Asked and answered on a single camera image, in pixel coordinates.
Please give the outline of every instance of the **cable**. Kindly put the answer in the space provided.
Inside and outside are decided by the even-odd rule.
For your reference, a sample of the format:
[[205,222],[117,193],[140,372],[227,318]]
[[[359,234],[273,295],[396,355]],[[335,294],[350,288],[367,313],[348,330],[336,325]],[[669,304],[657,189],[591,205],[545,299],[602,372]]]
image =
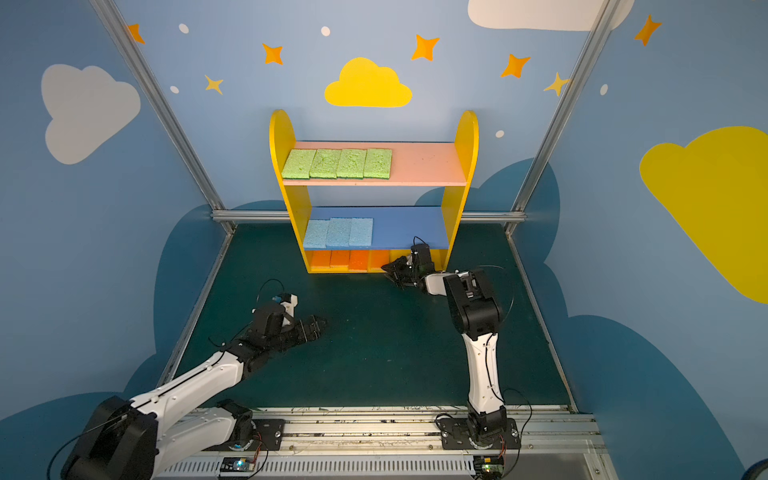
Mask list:
[[280,284],[280,289],[282,289],[281,293],[286,291],[286,287],[285,287],[285,285],[283,285],[283,282],[279,281],[277,278],[269,278],[269,279],[266,280],[266,282],[261,284],[261,287],[259,287],[259,293],[256,294],[256,303],[259,303],[259,297],[261,296],[261,290],[264,290],[264,287],[269,282],[278,282]]
[[488,374],[488,384],[491,386],[491,392],[493,392],[493,396],[501,400],[503,405],[505,403],[504,399],[496,394],[496,390],[493,388],[493,380],[491,380],[491,369],[488,368],[488,344],[491,342],[491,339],[495,335],[498,335],[498,333],[492,333],[491,336],[488,337],[488,340],[485,342],[485,373]]
[[109,422],[113,422],[113,421],[115,421],[115,420],[119,420],[119,422],[116,422],[116,423],[114,423],[113,425],[110,425],[110,426],[112,426],[112,427],[115,427],[116,425],[118,425],[118,424],[119,424],[121,421],[125,420],[126,418],[127,418],[127,415],[120,415],[119,417],[114,417],[113,419],[109,419],[109,420],[107,420],[107,421],[106,421],[106,422],[104,422],[104,423],[100,423],[99,425],[96,425],[96,426],[95,426],[95,427],[93,427],[92,429],[88,429],[88,430],[86,430],[85,432],[82,432],[80,435],[78,435],[78,436],[74,437],[74,438],[73,438],[72,440],[70,440],[69,442],[66,442],[65,444],[63,444],[63,445],[62,445],[62,446],[59,448],[59,450],[56,450],[56,453],[55,453],[55,454],[53,454],[53,456],[51,457],[51,461],[50,461],[50,462],[48,462],[48,467],[45,469],[45,477],[46,477],[46,479],[47,479],[47,480],[51,480],[51,468],[53,467],[53,462],[56,460],[56,457],[58,457],[58,454],[59,454],[59,453],[61,453],[61,450],[64,450],[64,449],[66,449],[66,448],[67,448],[67,445],[69,445],[70,443],[72,443],[72,442],[74,442],[75,440],[79,439],[80,437],[82,437],[82,436],[83,436],[83,435],[85,435],[86,433],[91,433],[91,432],[93,432],[94,430],[96,430],[96,429],[100,429],[100,428],[101,428],[101,427],[103,427],[104,425],[107,425]]
[[449,415],[448,413],[439,413],[439,414],[438,414],[438,415],[435,417],[435,426],[437,427],[437,429],[438,429],[440,432],[444,432],[445,430],[441,429],[441,428],[440,428],[440,424],[439,424],[439,423],[437,423],[437,421],[438,421],[438,419],[439,419],[440,417],[448,417],[448,418],[450,418],[450,419],[453,419],[453,417],[452,417],[451,415]]
[[[521,428],[520,431],[518,432],[518,435],[520,435],[520,441],[521,441],[520,447],[522,448],[523,431],[525,430],[525,427],[528,425],[528,422],[531,421],[531,417],[533,417],[533,407],[531,406],[531,402],[528,401],[528,399],[525,397],[525,395],[522,394],[520,390],[513,389],[510,387],[510,388],[504,389],[504,392],[502,392],[502,396],[504,396],[504,393],[507,390],[511,390],[512,392],[516,392],[518,395],[520,395],[523,398],[523,400],[525,400],[525,403],[528,404],[528,409],[530,410],[530,412],[528,413],[528,418],[525,420],[525,423],[523,423],[523,428]],[[509,469],[509,472],[506,472],[504,475],[502,475],[502,478],[505,478],[507,475],[512,473],[512,470],[514,470],[515,467],[518,466],[518,460],[520,460],[521,448],[518,449],[518,454],[515,456],[515,463],[512,464],[512,468]]]
[[[514,284],[514,280],[512,279],[512,274],[509,273],[509,270],[505,269],[503,266],[499,265],[478,265],[476,268],[482,268],[482,267],[489,267],[489,268],[498,268],[500,270],[504,270],[507,275],[509,275],[509,279],[512,280],[510,283]],[[509,314],[512,312],[512,306],[515,305],[515,291],[512,290],[512,301],[509,303],[509,308],[507,308],[507,313],[504,315],[504,318],[500,323],[504,323],[504,321],[507,319]]]

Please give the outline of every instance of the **metal bracket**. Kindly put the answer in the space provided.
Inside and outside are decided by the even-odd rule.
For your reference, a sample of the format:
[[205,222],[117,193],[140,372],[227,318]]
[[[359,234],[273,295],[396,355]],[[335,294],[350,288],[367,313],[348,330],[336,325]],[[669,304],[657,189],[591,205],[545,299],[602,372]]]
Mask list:
[[[499,436],[487,450],[501,450],[506,446],[507,450],[519,450],[521,446],[518,424],[515,419],[508,419],[507,430]],[[440,429],[440,440],[443,450],[477,450],[477,445],[469,438],[469,427],[466,418],[452,419],[441,417],[436,421]]]
[[[235,452],[255,452],[259,448],[259,438],[261,438],[261,449],[277,451],[280,450],[280,444],[283,442],[283,430],[286,421],[282,419],[253,419],[253,440],[243,450]],[[226,444],[214,445],[204,450],[205,452],[232,452],[233,450]]]

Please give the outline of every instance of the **aluminum frame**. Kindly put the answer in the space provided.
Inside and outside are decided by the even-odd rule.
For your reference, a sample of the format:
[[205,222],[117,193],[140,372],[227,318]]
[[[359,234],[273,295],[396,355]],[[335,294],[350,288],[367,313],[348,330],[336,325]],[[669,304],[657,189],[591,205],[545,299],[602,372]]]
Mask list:
[[[508,417],[522,427],[528,406],[507,406]],[[567,406],[533,406],[531,421],[522,433],[520,455],[581,454],[594,480],[616,480],[616,472],[594,417],[574,414]],[[284,419],[279,451],[272,462],[377,458],[383,461],[427,458],[456,459],[459,455],[495,453],[499,450],[443,450],[435,416],[467,415],[462,406],[267,408],[253,411],[255,419]],[[232,452],[200,452],[184,462],[215,462]],[[169,468],[174,471],[188,468]],[[297,475],[307,471],[296,470]],[[364,475],[366,472],[355,472]],[[400,475],[414,472],[400,471]]]
[[[288,210],[214,210],[211,218],[217,222],[290,222]],[[462,223],[520,223],[525,212],[464,212]]]
[[512,250],[512,256],[515,258],[515,263],[518,265],[518,270],[520,271],[520,276],[523,279],[523,285],[525,285],[525,292],[528,294],[528,299],[531,301],[531,306],[533,306],[533,311],[536,315],[536,319],[538,320],[538,324],[541,327],[541,331],[544,332],[544,337],[547,340],[547,345],[549,345],[549,353],[552,355],[552,359],[554,360],[554,364],[558,369],[558,373],[560,374],[560,379],[563,381],[563,385],[565,386],[565,390],[568,392],[568,398],[571,400],[571,411],[578,412],[578,407],[576,406],[576,400],[574,399],[573,393],[571,392],[571,386],[568,385],[568,379],[565,377],[565,371],[563,370],[563,365],[560,363],[560,357],[558,356],[557,351],[554,349],[554,343],[552,343],[552,337],[549,336],[549,330],[547,329],[547,324],[544,322],[544,316],[541,314],[541,309],[538,307],[538,302],[536,301],[536,295],[533,294],[533,288],[531,287],[531,281],[528,279],[528,274],[525,273],[525,268],[523,267],[522,259],[520,258],[520,253],[518,252],[518,248],[515,245],[515,241],[512,239],[512,233],[507,232],[507,242],[509,243],[509,248]]
[[224,238],[224,242],[221,244],[219,253],[216,256],[216,261],[214,261],[214,265],[208,273],[208,278],[205,279],[205,284],[200,291],[200,295],[197,297],[197,302],[195,302],[194,307],[192,308],[192,313],[187,320],[187,325],[185,325],[184,330],[181,331],[181,336],[176,342],[176,346],[174,347],[168,362],[165,364],[165,369],[163,370],[160,379],[157,381],[157,386],[162,386],[163,384],[170,382],[176,376],[181,357],[184,356],[184,350],[187,349],[187,344],[190,341],[190,337],[192,337],[192,332],[197,325],[197,321],[200,319],[200,314],[203,312],[203,307],[208,300],[210,289],[214,286],[216,275],[218,275],[221,264],[224,262],[224,257],[227,255],[230,244],[232,244],[233,237],[233,233],[227,233],[227,236]]
[[[513,211],[524,211],[528,205],[533,190],[536,188],[541,174],[544,173],[544,168],[552,156],[554,147],[576,106],[576,101],[581,91],[584,90],[584,85],[589,79],[592,68],[603,51],[608,36],[611,34],[611,23],[614,20],[617,7],[622,1],[624,0],[604,0],[571,73],[571,81],[568,84],[568,88],[558,102],[552,120],[547,127],[547,132],[544,135],[544,140],[541,141],[541,146],[536,152],[531,168],[528,169],[515,202],[512,204]],[[511,223],[507,228],[511,230],[514,226]]]
[[[176,114],[174,114],[170,104],[163,95],[160,84],[157,83],[157,79],[154,77],[147,60],[141,54],[136,41],[134,41],[131,34],[125,28],[126,23],[118,7],[112,0],[90,0],[90,2],[104,28],[107,29],[110,37],[112,37],[112,41],[118,48],[120,55],[122,55],[128,68],[130,68],[131,73],[134,74],[141,90],[147,96],[147,100],[152,105],[165,131],[168,133],[168,137],[174,142],[181,160],[187,165],[192,177],[197,182],[197,186],[203,192],[206,201],[214,210],[225,210],[226,207],[221,197],[216,192],[216,188],[210,177],[208,177],[208,173],[200,162],[200,158],[197,156],[192,143],[184,133],[184,129],[176,118]],[[222,227],[227,233],[234,232],[234,225],[230,222],[222,222]]]

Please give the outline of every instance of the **orange star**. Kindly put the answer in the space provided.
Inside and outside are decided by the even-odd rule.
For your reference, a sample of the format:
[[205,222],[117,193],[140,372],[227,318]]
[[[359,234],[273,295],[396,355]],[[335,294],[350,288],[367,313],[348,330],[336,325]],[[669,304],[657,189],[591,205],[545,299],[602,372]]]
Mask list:
[[648,20],[645,21],[645,26],[642,30],[640,30],[640,33],[637,34],[637,36],[634,38],[635,40],[642,40],[643,46],[648,45],[648,40],[650,40],[650,36],[654,34],[657,28],[661,26],[661,22],[656,23],[653,20],[650,19],[650,15],[648,15]]
[[283,50],[283,47],[268,47],[266,46],[266,43],[261,44],[264,46],[264,50],[266,50],[266,60],[264,61],[265,64],[267,63],[279,63],[280,65],[283,64],[283,61],[280,60],[280,51]]
[[417,58],[426,58],[427,60],[432,61],[432,49],[435,47],[435,44],[438,42],[438,40],[440,39],[433,38],[432,40],[427,40],[417,35],[416,51],[413,52],[411,60],[416,60]]
[[514,75],[515,77],[520,78],[520,75],[523,74],[523,66],[525,65],[525,62],[530,59],[531,57],[517,58],[514,55],[509,55],[509,64],[507,65],[506,70],[504,70],[504,73],[502,73],[502,78],[507,75]]
[[133,37],[135,41],[146,45],[146,43],[144,43],[144,39],[141,37],[141,35],[139,35],[138,23],[136,25],[129,25],[128,31],[131,33],[131,37]]

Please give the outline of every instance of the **blue sponge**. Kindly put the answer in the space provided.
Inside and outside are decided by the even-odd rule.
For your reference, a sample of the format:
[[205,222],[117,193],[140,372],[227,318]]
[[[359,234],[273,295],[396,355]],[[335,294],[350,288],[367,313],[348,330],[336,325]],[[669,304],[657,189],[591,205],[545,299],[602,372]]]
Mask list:
[[328,247],[348,247],[349,231],[352,229],[352,219],[331,218],[330,222],[326,245]]
[[350,247],[370,247],[373,240],[373,219],[353,218],[349,231]]
[[310,220],[306,225],[304,248],[325,248],[330,220]]

